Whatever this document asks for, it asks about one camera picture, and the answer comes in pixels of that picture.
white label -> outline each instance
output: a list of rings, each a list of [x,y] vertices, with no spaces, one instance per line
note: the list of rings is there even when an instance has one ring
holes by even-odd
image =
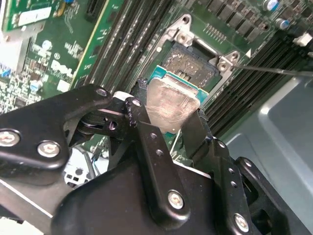
[[[60,80],[57,90],[61,92],[67,92],[69,90],[70,84],[64,80]]]
[[[58,61],[53,60],[51,63],[53,70],[59,71],[62,74],[66,74],[68,77],[73,77],[72,69],[68,69],[65,65],[61,65]]]
[[[50,16],[51,7],[22,12],[19,19],[19,26],[30,24],[47,19]]]

motherboard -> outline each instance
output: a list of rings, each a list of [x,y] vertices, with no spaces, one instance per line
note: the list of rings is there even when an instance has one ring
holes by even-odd
[[[256,107],[290,79],[235,65],[299,70],[313,56],[312,0],[2,0],[0,23],[1,113],[88,83],[124,91],[158,111],[161,129],[179,117],[163,133],[186,165],[179,129],[192,112],[221,136],[248,112],[225,97]],[[105,155],[106,138],[83,148]]]

black connector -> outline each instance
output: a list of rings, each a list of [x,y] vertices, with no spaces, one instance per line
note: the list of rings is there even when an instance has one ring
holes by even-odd
[[[89,0],[85,18],[89,22],[94,22],[98,19],[99,14],[107,0]]]

black mounting arm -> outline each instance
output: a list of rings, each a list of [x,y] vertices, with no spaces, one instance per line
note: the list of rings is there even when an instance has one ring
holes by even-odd
[[[69,148],[106,135],[110,170],[57,202],[45,233],[310,234],[255,165],[233,161],[206,123],[197,111],[182,128],[201,173],[173,163],[138,99],[88,85],[0,116],[0,177],[50,187]]]

black plastic bracket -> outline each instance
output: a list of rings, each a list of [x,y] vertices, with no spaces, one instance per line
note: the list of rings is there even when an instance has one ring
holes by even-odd
[[[167,145],[160,129],[150,124],[144,105],[132,97],[127,98],[125,104],[152,217],[166,230],[177,229],[188,220],[191,212]],[[170,204],[170,192],[182,198],[181,209]]]
[[[239,157],[235,164],[242,174],[252,221],[262,234],[311,234],[249,159]]]
[[[195,130],[197,136],[190,140]],[[240,172],[232,162],[226,145],[213,138],[207,121],[199,111],[194,112],[183,125],[182,134],[184,142],[192,141],[185,148],[194,167],[210,174],[214,180],[214,211],[218,231],[222,234],[260,235],[251,221]],[[238,215],[245,220],[244,228],[236,222]]]
[[[69,159],[68,146],[80,119],[106,108],[112,96],[101,87],[88,85],[28,105],[0,116],[0,132],[17,134],[14,146],[0,146],[0,176],[33,185],[56,182]],[[59,153],[44,157],[39,144],[50,141]]]

